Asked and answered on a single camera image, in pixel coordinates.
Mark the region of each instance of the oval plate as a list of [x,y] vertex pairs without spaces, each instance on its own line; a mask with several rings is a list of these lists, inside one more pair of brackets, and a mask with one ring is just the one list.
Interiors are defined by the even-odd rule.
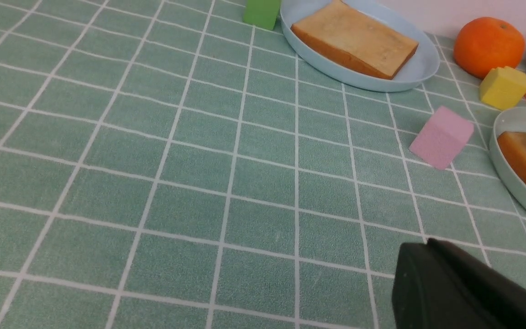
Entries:
[[415,55],[405,63],[393,80],[375,78],[352,71],[316,53],[292,32],[291,26],[324,8],[330,1],[282,0],[281,2],[280,15],[285,39],[301,58],[318,71],[345,84],[379,92],[396,92],[415,88],[438,71],[440,55],[430,38],[396,12],[371,0],[343,0],[343,2],[419,42]]
[[496,172],[507,189],[517,198],[519,203],[526,209],[526,184],[515,174],[503,152],[499,147],[497,138],[505,131],[519,131],[526,133],[526,107],[515,107],[506,110],[496,117],[490,139],[490,158]]

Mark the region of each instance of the white wall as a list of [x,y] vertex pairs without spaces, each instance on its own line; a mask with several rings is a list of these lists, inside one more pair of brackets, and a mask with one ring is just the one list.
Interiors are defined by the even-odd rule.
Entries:
[[420,29],[455,38],[474,18],[491,16],[508,21],[525,36],[526,0],[377,0]]

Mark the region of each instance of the plate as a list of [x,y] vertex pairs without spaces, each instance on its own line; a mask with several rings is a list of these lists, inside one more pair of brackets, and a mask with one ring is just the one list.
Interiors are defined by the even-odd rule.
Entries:
[[345,84],[379,92],[397,92],[415,88],[437,72],[440,67],[440,55],[430,38],[396,12],[372,0],[343,0],[343,2],[419,42],[415,55],[405,63],[394,79],[380,79],[358,73],[316,53],[292,32],[291,26],[304,17],[324,8],[330,1],[281,1],[280,15],[285,39],[303,60],[318,71]]
[[490,139],[490,158],[496,172],[507,189],[526,209],[526,184],[515,174],[499,148],[497,138],[505,131],[520,131],[526,133],[526,107],[515,107],[503,111],[496,117]]

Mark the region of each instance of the black object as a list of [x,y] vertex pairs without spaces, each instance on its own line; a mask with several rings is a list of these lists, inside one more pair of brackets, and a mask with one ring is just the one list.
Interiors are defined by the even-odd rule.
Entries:
[[394,281],[397,329],[526,329],[526,289],[451,242],[401,244]]

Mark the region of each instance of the orange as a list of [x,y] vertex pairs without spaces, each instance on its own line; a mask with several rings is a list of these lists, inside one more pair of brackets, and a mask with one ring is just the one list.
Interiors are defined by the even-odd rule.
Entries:
[[484,79],[491,69],[521,62],[525,38],[513,25],[492,17],[480,17],[464,25],[453,46],[453,59],[466,72]]

